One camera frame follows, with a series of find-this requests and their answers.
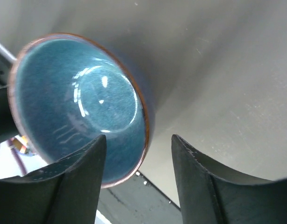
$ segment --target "scratch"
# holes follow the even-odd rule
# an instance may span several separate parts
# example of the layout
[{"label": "scratch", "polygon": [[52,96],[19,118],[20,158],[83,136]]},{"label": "scratch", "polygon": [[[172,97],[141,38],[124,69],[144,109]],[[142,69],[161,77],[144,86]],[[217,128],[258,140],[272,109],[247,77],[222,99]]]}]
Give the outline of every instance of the scratch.
[{"label": "scratch", "polygon": [[200,38],[200,37],[198,37],[198,39],[200,39],[200,40],[202,40],[202,41],[204,41],[204,42],[210,43],[210,41],[209,41],[209,40],[205,40],[205,39]]},{"label": "scratch", "polygon": [[244,127],[245,127],[247,130],[249,130],[250,133],[255,134],[255,133],[250,129],[250,127],[248,127],[247,125],[245,125]]},{"label": "scratch", "polygon": [[64,140],[64,141],[61,141],[60,144],[65,144],[67,143],[69,140],[71,140],[73,137],[77,136],[77,135],[80,135],[80,133],[75,133],[73,134],[72,136],[70,136],[68,139]]},{"label": "scratch", "polygon": [[172,130],[174,127],[175,127],[175,125],[172,125],[172,126],[170,126],[169,128],[167,128],[166,130],[167,130],[167,131],[170,131],[170,130]]},{"label": "scratch", "polygon": [[230,111],[230,113],[231,113],[234,117],[236,117],[238,120],[240,120],[240,117],[237,116],[233,111]]},{"label": "scratch", "polygon": [[253,174],[256,171],[256,169],[258,169],[263,164],[263,162],[264,159],[261,159],[261,161],[258,162],[258,164],[254,167],[254,169],[251,170],[251,174]]},{"label": "scratch", "polygon": [[200,52],[197,48],[196,48],[196,50],[198,51],[198,53],[199,53],[200,55],[202,55],[201,52]]},{"label": "scratch", "polygon": [[243,135],[243,133],[241,132],[239,126],[238,126],[237,124],[235,124],[235,125],[236,125],[236,127],[238,128],[239,134],[240,134],[240,136],[242,137],[243,142],[245,143],[246,147],[248,147],[248,149],[251,151],[251,147],[249,146],[249,144],[247,144],[246,138],[245,138],[245,136]]},{"label": "scratch", "polygon": [[57,130],[55,130],[54,132],[53,132],[53,134],[55,134],[56,132],[58,132],[58,131],[60,131],[60,130],[62,130],[62,129],[64,129],[65,127],[67,127],[68,125],[64,125],[64,126],[62,126],[61,128],[59,128],[59,129],[57,129]]},{"label": "scratch", "polygon": [[72,127],[71,129],[69,129],[68,131],[66,131],[65,133],[62,133],[61,135],[57,136],[56,139],[60,139],[61,137],[63,137],[64,135],[68,134],[70,131],[73,131],[74,128]]}]

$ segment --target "blue glaze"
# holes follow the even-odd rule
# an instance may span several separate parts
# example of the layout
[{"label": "blue glaze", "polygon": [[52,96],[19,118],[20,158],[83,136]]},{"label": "blue glaze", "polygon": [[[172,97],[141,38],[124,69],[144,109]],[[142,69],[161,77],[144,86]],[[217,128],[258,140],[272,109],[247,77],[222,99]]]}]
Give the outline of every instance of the blue glaze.
[{"label": "blue glaze", "polygon": [[128,68],[131,72],[135,82],[140,89],[140,92],[144,96],[145,105],[147,107],[148,118],[149,118],[149,145],[152,142],[152,137],[155,131],[155,98],[153,96],[152,89],[149,85],[146,76],[138,69],[135,63],[128,58],[127,56],[123,56],[122,53],[116,53],[117,58]]},{"label": "blue glaze", "polygon": [[145,145],[143,106],[104,51],[81,38],[47,40],[19,64],[15,100],[25,133],[53,162],[100,134],[107,137],[102,183],[125,177]]}]

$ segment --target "bowl rim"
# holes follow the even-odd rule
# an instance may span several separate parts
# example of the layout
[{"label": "bowl rim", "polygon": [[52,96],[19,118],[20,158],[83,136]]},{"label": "bowl rim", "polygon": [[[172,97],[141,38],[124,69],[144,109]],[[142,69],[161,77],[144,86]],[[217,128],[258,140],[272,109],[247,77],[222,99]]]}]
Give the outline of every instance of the bowl rim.
[{"label": "bowl rim", "polygon": [[[20,63],[22,61],[22,59],[25,57],[25,55],[30,52],[30,50],[32,50],[32,48],[34,48],[35,46],[37,46],[40,43],[43,43],[45,41],[50,41],[50,40],[54,40],[54,39],[81,39],[97,48],[99,48],[100,50],[102,50],[104,53],[106,53],[111,59],[114,60],[114,62],[119,66],[119,68],[123,71],[123,73],[126,75],[126,77],[128,78],[128,80],[131,82],[133,88],[135,89],[135,91],[137,92],[142,107],[143,107],[143,119],[144,119],[144,123],[145,123],[145,144],[141,153],[141,157],[139,159],[139,161],[137,162],[137,164],[133,167],[133,169],[127,173],[123,178],[115,180],[113,182],[107,182],[107,183],[103,183],[101,185],[102,189],[105,188],[110,188],[113,186],[116,186],[118,184],[121,184],[123,182],[125,182],[126,180],[130,179],[133,174],[135,174],[135,172],[139,169],[139,167],[142,165],[146,154],[148,152],[148,146],[149,146],[149,142],[150,142],[150,123],[149,123],[149,115],[148,115],[148,108],[147,108],[147,104],[145,102],[145,98],[144,95],[142,93],[142,91],[140,90],[138,84],[136,83],[133,75],[131,74],[131,72],[126,68],[126,66],[121,63],[121,61],[112,53],[110,52],[108,49],[106,49],[104,46],[100,45],[99,43],[88,39],[86,37],[83,37],[81,35],[77,35],[77,34],[72,34],[72,33],[52,33],[52,34],[48,34],[48,35],[44,35],[41,36],[33,41],[31,41],[30,43],[28,43],[27,45],[25,45],[21,51],[18,53],[17,55],[17,60],[14,61],[10,73],[9,73],[9,77],[8,77],[8,81],[7,81],[7,95],[8,95],[8,103],[10,106],[10,110],[11,110],[11,114],[14,118],[14,122],[20,132],[20,134],[24,135],[27,137],[28,142],[30,144],[30,146],[39,153],[39,151],[37,150],[37,147],[34,145],[34,143],[30,140],[27,132],[25,131],[25,127],[24,124],[21,122],[20,119],[20,115],[18,112],[18,107],[17,107],[17,103],[15,100],[15,83],[16,83],[16,75],[17,75],[17,71],[18,68],[20,66]],[[52,163],[51,160],[49,160],[49,158],[45,158],[45,156],[42,157],[46,162],[48,162],[49,164]]]}]

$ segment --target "blue bowl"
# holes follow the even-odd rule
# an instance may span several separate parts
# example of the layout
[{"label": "blue bowl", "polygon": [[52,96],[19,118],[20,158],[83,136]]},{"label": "blue bowl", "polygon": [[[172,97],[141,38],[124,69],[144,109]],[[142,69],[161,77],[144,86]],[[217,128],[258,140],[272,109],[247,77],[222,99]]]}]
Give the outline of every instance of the blue bowl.
[{"label": "blue bowl", "polygon": [[51,34],[23,48],[8,81],[15,123],[48,163],[107,138],[102,188],[129,179],[143,162],[154,127],[144,76],[96,42]]}]

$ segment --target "table surface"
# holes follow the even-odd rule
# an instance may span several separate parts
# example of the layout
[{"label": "table surface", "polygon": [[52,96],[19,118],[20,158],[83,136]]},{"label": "table surface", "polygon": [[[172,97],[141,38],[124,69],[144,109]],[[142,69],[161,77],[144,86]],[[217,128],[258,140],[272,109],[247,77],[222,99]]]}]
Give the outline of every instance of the table surface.
[{"label": "table surface", "polygon": [[140,170],[177,204],[174,133],[242,172],[287,176],[287,0],[0,3],[12,54],[53,32],[110,45],[145,72],[157,114]]}]

